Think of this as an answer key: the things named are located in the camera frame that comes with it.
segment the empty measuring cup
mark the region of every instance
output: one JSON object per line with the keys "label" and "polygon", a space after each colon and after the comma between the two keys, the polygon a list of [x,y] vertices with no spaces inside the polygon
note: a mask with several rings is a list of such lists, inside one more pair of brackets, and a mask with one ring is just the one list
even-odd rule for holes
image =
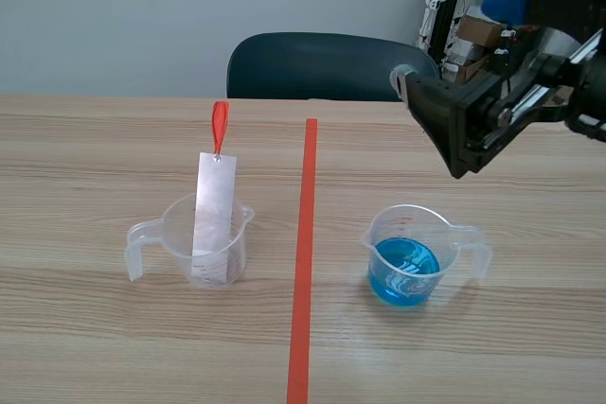
{"label": "empty measuring cup", "polygon": [[472,254],[471,277],[486,274],[492,250],[481,229],[456,226],[417,205],[380,212],[363,237],[370,249],[368,279],[385,301],[413,306],[427,300],[459,254]]}
{"label": "empty measuring cup", "polygon": [[160,243],[174,257],[194,286],[216,288],[238,279],[246,260],[244,230],[255,212],[234,199],[228,244],[218,251],[192,256],[195,211],[196,195],[190,194],[175,202],[160,220],[142,222],[129,230],[124,255],[131,281],[143,275],[141,250],[153,243]]}

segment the dark green chair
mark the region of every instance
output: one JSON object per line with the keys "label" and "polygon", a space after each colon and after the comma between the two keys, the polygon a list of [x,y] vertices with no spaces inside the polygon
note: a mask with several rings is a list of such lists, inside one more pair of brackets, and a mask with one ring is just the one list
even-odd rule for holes
{"label": "dark green chair", "polygon": [[400,64],[439,78],[408,44],[333,33],[264,33],[244,40],[227,69],[227,97],[399,101],[389,81]]}

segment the measuring cup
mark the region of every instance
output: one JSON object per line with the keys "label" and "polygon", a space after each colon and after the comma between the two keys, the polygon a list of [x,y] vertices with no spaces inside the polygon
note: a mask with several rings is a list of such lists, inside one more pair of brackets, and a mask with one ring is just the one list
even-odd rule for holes
{"label": "measuring cup", "polygon": [[133,226],[126,236],[126,265],[131,281],[143,275],[141,250],[160,243],[175,259],[191,284],[200,288],[216,288],[234,282],[244,270],[246,245],[244,230],[255,211],[234,199],[229,243],[218,251],[192,256],[196,195],[190,194],[175,202],[160,220]]}
{"label": "measuring cup", "polygon": [[368,279],[388,303],[410,307],[427,300],[459,254],[472,254],[471,277],[484,277],[492,250],[484,233],[456,226],[418,205],[385,208],[370,223],[362,242],[370,249]]}

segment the blue water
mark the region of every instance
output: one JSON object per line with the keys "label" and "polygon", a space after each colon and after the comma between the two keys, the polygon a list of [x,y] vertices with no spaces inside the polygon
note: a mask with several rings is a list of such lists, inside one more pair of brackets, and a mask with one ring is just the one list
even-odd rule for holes
{"label": "blue water", "polygon": [[[419,275],[439,272],[439,264],[434,254],[429,248],[418,241],[410,238],[388,238],[376,245],[376,248],[379,254],[387,262],[405,272]],[[374,291],[386,302],[405,307],[418,305],[427,300],[435,285],[435,283],[432,283],[431,281],[423,282],[421,276],[419,279],[416,279],[406,278],[403,275],[403,279],[399,281],[399,285],[402,289],[408,290],[408,288],[410,288],[411,290],[414,286],[417,286],[417,288],[426,288],[427,291],[421,294],[414,291],[398,293],[385,285],[385,281],[393,279],[393,276],[375,276],[371,274],[368,278],[372,289],[374,289]]]}

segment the cardboard box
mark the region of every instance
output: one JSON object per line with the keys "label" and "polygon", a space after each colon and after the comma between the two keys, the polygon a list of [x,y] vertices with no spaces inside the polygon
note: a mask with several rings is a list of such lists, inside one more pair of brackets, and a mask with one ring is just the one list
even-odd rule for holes
{"label": "cardboard box", "polygon": [[450,51],[451,54],[448,56],[448,61],[457,65],[465,65],[469,61],[479,61],[482,59],[486,48],[458,38],[454,41]]}
{"label": "cardboard box", "polygon": [[498,24],[465,16],[458,28],[458,38],[467,40],[488,49],[496,49],[501,41],[503,28]]}
{"label": "cardboard box", "polygon": [[442,68],[442,77],[450,82],[463,83],[475,76],[484,66],[489,56],[484,56],[479,61],[470,63],[468,65],[455,65],[453,63],[446,63]]}

